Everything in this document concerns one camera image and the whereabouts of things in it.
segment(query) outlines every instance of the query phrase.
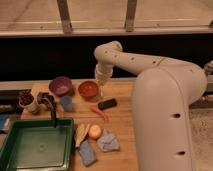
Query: carrot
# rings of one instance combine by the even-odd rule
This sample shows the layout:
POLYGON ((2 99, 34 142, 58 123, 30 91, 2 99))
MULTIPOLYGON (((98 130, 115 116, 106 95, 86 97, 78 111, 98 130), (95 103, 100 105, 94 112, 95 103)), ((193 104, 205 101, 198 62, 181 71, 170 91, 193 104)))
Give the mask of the carrot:
POLYGON ((95 105, 90 106, 90 110, 93 111, 93 112, 95 112, 95 113, 97 113, 97 114, 99 114, 104 119, 104 121, 108 121, 109 120, 109 118, 106 115, 106 113, 104 113, 103 111, 101 111, 100 109, 98 109, 97 106, 95 106, 95 105))

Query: green tray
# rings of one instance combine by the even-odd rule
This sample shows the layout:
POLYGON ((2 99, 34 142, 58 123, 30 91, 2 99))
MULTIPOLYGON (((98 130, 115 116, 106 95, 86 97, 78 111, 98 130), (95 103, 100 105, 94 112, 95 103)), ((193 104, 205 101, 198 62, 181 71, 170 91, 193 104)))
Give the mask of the green tray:
POLYGON ((67 171, 70 167, 73 119, 20 120, 9 130, 0 153, 1 171, 67 171))

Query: blue sponge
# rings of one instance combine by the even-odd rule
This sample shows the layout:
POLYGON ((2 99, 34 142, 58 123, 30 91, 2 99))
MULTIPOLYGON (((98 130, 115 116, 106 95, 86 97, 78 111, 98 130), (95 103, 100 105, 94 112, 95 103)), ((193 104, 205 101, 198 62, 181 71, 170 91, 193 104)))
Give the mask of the blue sponge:
POLYGON ((79 153, 85 166, 90 166, 97 160, 95 153, 87 140, 81 143, 79 153))

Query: red bowl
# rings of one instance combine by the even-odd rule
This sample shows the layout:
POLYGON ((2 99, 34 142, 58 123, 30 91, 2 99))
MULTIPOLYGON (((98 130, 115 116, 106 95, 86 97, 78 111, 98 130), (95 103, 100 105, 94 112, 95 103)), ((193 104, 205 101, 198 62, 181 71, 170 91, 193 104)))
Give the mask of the red bowl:
POLYGON ((93 81, 84 81, 79 85, 78 92, 85 100, 90 100, 98 95, 99 88, 93 81))
POLYGON ((49 84, 49 90, 57 96, 63 96, 73 91, 73 85, 70 78, 60 76, 54 78, 49 84))

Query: blue cup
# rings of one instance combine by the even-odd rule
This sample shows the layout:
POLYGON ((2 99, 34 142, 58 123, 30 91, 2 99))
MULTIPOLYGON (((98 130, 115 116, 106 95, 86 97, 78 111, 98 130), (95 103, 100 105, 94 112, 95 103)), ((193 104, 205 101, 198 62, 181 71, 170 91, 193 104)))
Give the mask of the blue cup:
POLYGON ((63 107, 65 112, 71 112, 72 111, 72 97, 65 95, 62 96, 60 99, 60 104, 63 107))

